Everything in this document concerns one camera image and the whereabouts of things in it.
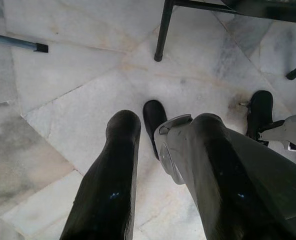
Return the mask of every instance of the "black shoe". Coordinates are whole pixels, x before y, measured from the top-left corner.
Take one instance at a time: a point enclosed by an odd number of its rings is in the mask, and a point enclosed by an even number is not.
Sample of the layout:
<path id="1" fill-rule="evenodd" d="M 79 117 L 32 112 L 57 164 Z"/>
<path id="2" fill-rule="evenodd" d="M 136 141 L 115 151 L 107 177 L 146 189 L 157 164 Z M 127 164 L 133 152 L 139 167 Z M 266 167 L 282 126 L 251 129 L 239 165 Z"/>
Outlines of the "black shoe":
<path id="1" fill-rule="evenodd" d="M 247 133 L 249 138 L 268 146 L 268 141 L 258 140 L 260 129 L 273 122 L 273 95 L 269 91 L 257 91 L 248 105 Z"/>
<path id="2" fill-rule="evenodd" d="M 146 131 L 150 137 L 153 147 L 154 155 L 159 160 L 156 149 L 154 133 L 155 130 L 164 122 L 167 122 L 167 116 L 163 105 L 157 100 L 150 100 L 146 102 L 142 109 L 142 115 Z"/>

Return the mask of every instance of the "marble floor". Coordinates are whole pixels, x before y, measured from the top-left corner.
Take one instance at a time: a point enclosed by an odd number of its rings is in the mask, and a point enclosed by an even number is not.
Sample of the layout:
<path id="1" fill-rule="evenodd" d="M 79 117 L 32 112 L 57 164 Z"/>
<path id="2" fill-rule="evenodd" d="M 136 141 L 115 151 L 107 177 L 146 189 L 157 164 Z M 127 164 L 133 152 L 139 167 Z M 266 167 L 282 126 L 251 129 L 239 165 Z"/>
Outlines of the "marble floor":
<path id="1" fill-rule="evenodd" d="M 155 62 L 163 0 L 0 0 L 0 34 L 49 53 L 0 45 L 0 240 L 57 240 L 83 175 L 119 110 L 160 100 L 169 118 L 219 115 L 246 131 L 240 102 L 274 96 L 274 120 L 296 114 L 296 23 L 174 10 Z M 281 143 L 269 147 L 296 163 Z M 142 127 L 134 240 L 206 239 L 183 185 L 155 160 Z"/>

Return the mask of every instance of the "black rubber boot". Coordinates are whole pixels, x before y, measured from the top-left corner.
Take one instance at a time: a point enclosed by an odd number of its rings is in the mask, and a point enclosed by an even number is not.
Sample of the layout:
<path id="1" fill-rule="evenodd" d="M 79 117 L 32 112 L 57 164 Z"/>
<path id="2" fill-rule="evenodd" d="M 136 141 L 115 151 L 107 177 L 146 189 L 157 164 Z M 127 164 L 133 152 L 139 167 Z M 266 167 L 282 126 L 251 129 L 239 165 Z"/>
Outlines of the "black rubber boot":
<path id="1" fill-rule="evenodd" d="M 269 91 L 255 92 L 248 105 L 247 133 L 249 138 L 268 146 L 268 141 L 258 140 L 260 129 L 273 122 L 273 95 Z"/>
<path id="2" fill-rule="evenodd" d="M 158 151 L 156 149 L 154 133 L 155 130 L 167 121 L 167 116 L 163 105 L 157 100 L 146 102 L 142 109 L 142 115 L 146 131 L 150 137 L 154 155 L 159 160 Z"/>

